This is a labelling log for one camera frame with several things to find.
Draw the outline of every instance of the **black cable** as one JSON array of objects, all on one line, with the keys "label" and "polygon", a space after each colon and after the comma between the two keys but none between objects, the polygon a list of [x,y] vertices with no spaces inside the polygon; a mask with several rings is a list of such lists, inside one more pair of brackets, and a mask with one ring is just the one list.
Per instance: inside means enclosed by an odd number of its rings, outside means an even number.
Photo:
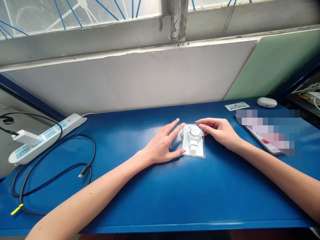
[{"label": "black cable", "polygon": [[[57,139],[53,144],[55,144],[57,141],[59,141],[59,139],[60,139],[61,136],[62,136],[62,126],[61,126],[57,121],[52,120],[52,119],[47,118],[47,117],[44,117],[44,116],[41,116],[41,115],[38,115],[38,114],[27,113],[27,112],[11,112],[11,113],[2,114],[2,115],[0,116],[0,120],[1,120],[2,118],[4,118],[5,116],[11,115],[11,114],[26,114],[26,115],[37,116],[37,117],[41,117],[41,118],[47,119],[47,120],[49,120],[49,121],[54,122],[55,124],[57,124],[57,125],[60,127],[61,132],[60,132],[60,135],[59,135],[58,139]],[[10,130],[6,130],[6,129],[2,128],[1,126],[0,126],[0,130],[4,131],[4,132],[6,132],[6,133],[12,134],[12,135],[16,135],[16,136],[19,135],[18,133],[14,132],[14,131],[10,131]]]},{"label": "black cable", "polygon": [[[7,116],[7,115],[17,114],[17,113],[41,117],[41,118],[44,118],[44,119],[47,119],[47,120],[49,120],[49,121],[52,121],[52,122],[56,123],[56,124],[60,127],[61,132],[60,132],[60,135],[59,135],[58,139],[52,144],[52,146],[60,140],[60,138],[61,138],[61,136],[62,136],[62,131],[63,131],[63,130],[62,130],[62,126],[61,126],[57,121],[52,120],[52,119],[50,119],[50,118],[43,117],[43,116],[41,116],[41,115],[33,114],[33,113],[12,112],[12,113],[6,113],[6,114],[1,115],[1,116],[0,116],[0,120],[1,120],[1,118],[5,117],[5,116]],[[2,127],[0,127],[0,129],[3,130],[3,131],[5,131],[5,132],[7,132],[7,133],[12,132],[12,131],[6,130],[6,129],[2,128]],[[69,140],[69,139],[71,139],[71,138],[73,138],[73,137],[77,137],[77,136],[84,136],[84,137],[87,137],[87,138],[89,138],[89,139],[92,140],[93,146],[94,146],[94,151],[93,151],[93,156],[92,156],[91,161],[90,161],[89,163],[84,163],[84,162],[82,162],[82,163],[74,164],[74,165],[68,167],[67,169],[65,169],[64,171],[60,172],[60,173],[59,173],[58,175],[56,175],[55,177],[51,178],[50,180],[48,180],[48,181],[46,181],[45,183],[41,184],[40,186],[36,187],[35,189],[33,189],[33,190],[29,191],[29,192],[23,193],[23,190],[24,190],[25,185],[26,185],[26,183],[27,183],[27,181],[28,181],[28,178],[29,178],[31,172],[33,171],[33,169],[35,168],[35,166],[36,166],[40,161],[42,161],[52,150],[54,150],[56,147],[58,147],[60,144],[64,143],[65,141],[67,141],[67,140]],[[24,180],[24,182],[23,182],[23,184],[22,184],[22,187],[21,187],[21,190],[20,190],[20,194],[16,194],[16,193],[14,192],[14,185],[15,185],[16,179],[17,179],[17,177],[20,175],[20,173],[26,168],[26,166],[29,165],[29,163],[26,164],[25,166],[23,166],[23,167],[19,170],[19,172],[16,174],[16,176],[14,177],[14,179],[13,179],[13,181],[12,181],[11,189],[10,189],[11,194],[12,194],[13,197],[19,197],[19,204],[22,204],[22,203],[23,203],[22,198],[23,198],[24,196],[28,196],[28,195],[30,195],[30,194],[32,194],[32,193],[40,190],[41,188],[43,188],[43,187],[47,186],[48,184],[50,184],[51,182],[53,182],[55,179],[57,179],[57,178],[59,178],[60,176],[62,176],[63,174],[65,174],[66,172],[68,172],[68,171],[70,171],[71,169],[73,169],[73,168],[75,168],[75,167],[77,167],[77,166],[80,166],[80,165],[86,165],[86,167],[81,171],[81,173],[80,173],[80,175],[79,175],[78,177],[82,177],[82,176],[87,172],[88,169],[90,170],[89,181],[88,181],[88,184],[87,184],[87,185],[89,185],[90,182],[91,182],[91,177],[92,177],[91,164],[92,164],[92,162],[93,162],[93,160],[94,160],[95,155],[96,155],[96,143],[95,143],[95,141],[94,141],[94,139],[93,139],[92,137],[89,137],[88,135],[85,135],[85,134],[75,134],[75,135],[72,135],[72,136],[64,139],[63,141],[59,142],[59,143],[58,143],[57,145],[55,145],[54,147],[51,147],[51,149],[50,149],[48,152],[46,152],[46,153],[32,166],[32,168],[31,168],[30,171],[28,172],[28,174],[27,174],[27,176],[26,176],[26,178],[25,178],[25,180]],[[30,213],[30,214],[34,214],[34,215],[46,215],[46,213],[38,213],[38,212],[29,211],[28,209],[26,209],[26,208],[24,207],[24,205],[23,205],[20,209],[21,209],[22,211],[26,212],[26,213]]]},{"label": "black cable", "polygon": [[[29,191],[29,192],[23,193],[23,190],[24,190],[25,185],[26,185],[26,183],[27,183],[27,181],[28,181],[28,178],[29,178],[30,174],[32,173],[33,169],[36,167],[36,165],[37,165],[39,162],[41,162],[52,150],[54,150],[54,149],[55,149],[56,147],[58,147],[60,144],[64,143],[65,141],[67,141],[67,140],[69,140],[69,139],[71,139],[71,138],[77,137],[77,136],[84,136],[84,137],[87,137],[87,138],[89,138],[89,139],[92,140],[93,146],[94,146],[94,151],[93,151],[93,156],[92,156],[91,161],[90,161],[89,163],[84,163],[84,162],[82,162],[82,163],[74,164],[74,165],[68,167],[67,169],[65,169],[64,171],[62,171],[61,173],[59,173],[58,175],[54,176],[54,177],[51,178],[50,180],[48,180],[48,181],[46,181],[45,183],[41,184],[40,186],[36,187],[35,189],[33,189],[33,190]],[[81,172],[82,175],[84,175],[85,172],[86,172],[88,169],[90,170],[89,181],[88,181],[88,185],[89,185],[90,182],[91,182],[91,177],[92,177],[91,164],[92,164],[92,162],[93,162],[93,160],[94,160],[95,155],[96,155],[96,143],[95,143],[95,141],[93,140],[92,137],[89,137],[88,135],[85,135],[85,134],[75,134],[75,135],[72,135],[72,136],[64,139],[63,141],[59,142],[59,143],[58,143],[57,145],[55,145],[53,148],[51,148],[46,154],[44,154],[44,155],[32,166],[32,168],[31,168],[30,171],[28,172],[28,174],[27,174],[27,176],[26,176],[26,178],[25,178],[25,180],[24,180],[24,182],[23,182],[23,184],[22,184],[22,187],[21,187],[21,190],[20,190],[20,194],[16,194],[16,193],[14,192],[14,185],[15,185],[16,179],[17,179],[18,175],[23,171],[23,169],[24,169],[26,166],[24,166],[22,169],[20,169],[20,171],[17,173],[17,175],[15,176],[15,178],[14,178],[13,181],[12,181],[11,194],[12,194],[12,196],[14,196],[14,197],[19,197],[19,204],[22,204],[22,203],[23,203],[22,198],[23,198],[24,196],[30,195],[30,194],[32,194],[32,193],[40,190],[41,188],[45,187],[45,186],[48,185],[49,183],[53,182],[53,181],[54,181],[55,179],[57,179],[58,177],[62,176],[62,175],[65,174],[66,172],[68,172],[68,171],[70,171],[71,169],[73,169],[73,168],[75,168],[75,167],[77,167],[77,166],[80,166],[80,165],[86,165],[86,167],[85,167],[85,168],[82,170],[82,172]],[[25,206],[22,206],[22,207],[21,207],[21,210],[23,210],[23,211],[26,212],[26,213],[30,213],[30,214],[34,214],[34,215],[46,215],[46,213],[32,212],[32,211],[26,209]]]}]

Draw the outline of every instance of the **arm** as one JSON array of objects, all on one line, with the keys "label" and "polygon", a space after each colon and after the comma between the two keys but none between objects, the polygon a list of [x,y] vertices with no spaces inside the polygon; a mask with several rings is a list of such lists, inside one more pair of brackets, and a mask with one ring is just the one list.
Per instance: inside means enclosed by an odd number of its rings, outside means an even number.
[{"label": "arm", "polygon": [[108,205],[134,175],[153,163],[167,162],[179,157],[185,150],[169,152],[170,144],[184,126],[182,123],[171,132],[178,122],[179,119],[176,119],[161,128],[143,150],[53,209],[32,228],[26,239],[74,237]]},{"label": "arm", "polygon": [[226,119],[196,121],[207,133],[255,166],[320,224],[320,181],[241,139]]}]

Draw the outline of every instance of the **hand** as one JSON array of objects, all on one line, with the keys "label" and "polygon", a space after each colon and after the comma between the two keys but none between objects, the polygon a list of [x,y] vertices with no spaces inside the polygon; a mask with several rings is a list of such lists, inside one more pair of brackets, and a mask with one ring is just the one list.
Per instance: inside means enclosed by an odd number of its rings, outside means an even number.
[{"label": "hand", "polygon": [[202,130],[211,134],[215,140],[232,151],[244,141],[236,134],[227,119],[204,118],[196,121],[196,124],[199,124]]},{"label": "hand", "polygon": [[180,155],[186,151],[184,149],[179,149],[174,152],[169,152],[170,144],[184,127],[184,123],[181,123],[172,131],[178,122],[179,118],[160,128],[148,145],[140,151],[148,160],[150,160],[150,164],[168,162],[174,158],[180,157]]}]

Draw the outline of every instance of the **green panel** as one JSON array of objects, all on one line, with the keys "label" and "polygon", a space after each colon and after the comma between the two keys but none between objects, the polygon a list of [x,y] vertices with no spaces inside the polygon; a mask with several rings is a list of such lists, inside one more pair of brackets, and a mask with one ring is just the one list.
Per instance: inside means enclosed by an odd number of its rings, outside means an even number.
[{"label": "green panel", "polygon": [[224,100],[263,97],[272,93],[320,52],[320,30],[264,37]]}]

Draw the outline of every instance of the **white board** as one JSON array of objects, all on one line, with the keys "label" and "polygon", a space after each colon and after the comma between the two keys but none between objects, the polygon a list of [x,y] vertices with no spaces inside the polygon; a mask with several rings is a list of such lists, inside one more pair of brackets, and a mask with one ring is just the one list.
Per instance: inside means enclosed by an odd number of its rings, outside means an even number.
[{"label": "white board", "polygon": [[2,74],[65,115],[220,101],[255,44],[168,47]]}]

